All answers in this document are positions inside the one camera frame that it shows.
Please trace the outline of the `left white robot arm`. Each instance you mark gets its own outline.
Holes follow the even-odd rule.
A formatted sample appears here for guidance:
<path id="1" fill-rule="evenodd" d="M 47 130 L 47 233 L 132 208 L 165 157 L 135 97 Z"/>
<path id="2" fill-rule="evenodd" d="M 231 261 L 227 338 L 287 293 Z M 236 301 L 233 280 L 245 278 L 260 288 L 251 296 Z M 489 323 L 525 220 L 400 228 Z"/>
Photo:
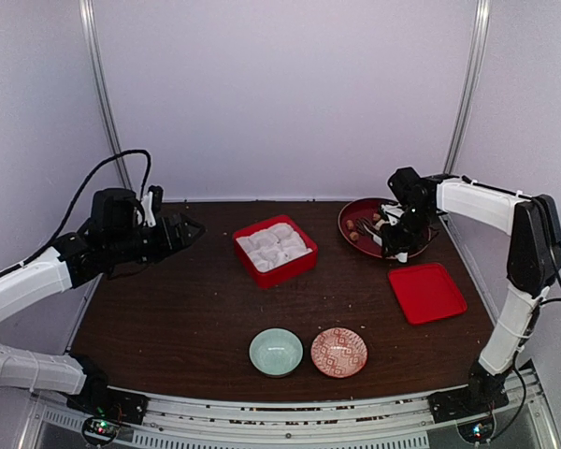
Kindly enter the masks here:
<path id="1" fill-rule="evenodd" d="M 29 262 L 0 274 L 0 323 L 46 297 L 81 287 L 119 265 L 157 264 L 192 246 L 206 228 L 179 213 L 164 216 L 163 190 L 142 197 L 122 188 L 93 195 L 90 217 L 76 232 L 59 234 Z M 96 415 L 115 408 L 103 371 L 83 356 L 46 355 L 0 343 L 0 387 L 79 395 Z"/>

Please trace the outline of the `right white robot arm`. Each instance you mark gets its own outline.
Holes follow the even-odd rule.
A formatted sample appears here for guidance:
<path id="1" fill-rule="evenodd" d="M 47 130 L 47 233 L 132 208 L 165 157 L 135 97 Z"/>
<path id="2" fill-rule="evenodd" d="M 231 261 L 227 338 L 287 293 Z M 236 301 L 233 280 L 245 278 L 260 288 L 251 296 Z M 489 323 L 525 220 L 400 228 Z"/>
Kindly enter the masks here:
<path id="1" fill-rule="evenodd" d="M 349 234 L 368 238 L 383 259 L 405 263 L 433 238 L 431 225 L 441 216 L 467 218 L 507 240 L 506 297 L 492 334 L 470 371 L 471 385 L 461 405 L 481 412 L 496 398 L 496 385 L 516 365 L 548 296 L 561 283 L 561 224 L 554 199 L 531 196 L 473 180 L 465 175 L 420 175 L 398 169 L 388 180 L 393 196 L 373 212 L 353 218 Z"/>

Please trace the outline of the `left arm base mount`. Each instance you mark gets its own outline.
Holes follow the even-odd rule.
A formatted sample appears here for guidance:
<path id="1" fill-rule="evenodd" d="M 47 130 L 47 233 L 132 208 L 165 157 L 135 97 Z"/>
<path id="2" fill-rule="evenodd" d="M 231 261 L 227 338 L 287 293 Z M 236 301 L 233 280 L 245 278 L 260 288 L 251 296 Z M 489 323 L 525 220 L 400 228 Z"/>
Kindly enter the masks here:
<path id="1" fill-rule="evenodd" d="M 62 396 L 68 408 L 87 414 L 80 434 L 95 448 L 113 443 L 123 430 L 142 424 L 149 402 L 145 395 L 103 385 L 78 395 L 62 393 Z"/>

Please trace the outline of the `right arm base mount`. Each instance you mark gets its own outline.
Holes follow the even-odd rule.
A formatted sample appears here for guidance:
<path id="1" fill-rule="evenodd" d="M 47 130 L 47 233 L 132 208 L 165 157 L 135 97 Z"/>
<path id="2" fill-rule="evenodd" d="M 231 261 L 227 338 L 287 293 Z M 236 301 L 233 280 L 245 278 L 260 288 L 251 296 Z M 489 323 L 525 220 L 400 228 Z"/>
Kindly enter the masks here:
<path id="1" fill-rule="evenodd" d="M 497 434 L 495 411 L 509 404 L 504 391 L 478 402 L 467 386 L 433 393 L 427 401 L 435 424 L 455 422 L 459 437 L 475 446 L 488 443 Z"/>

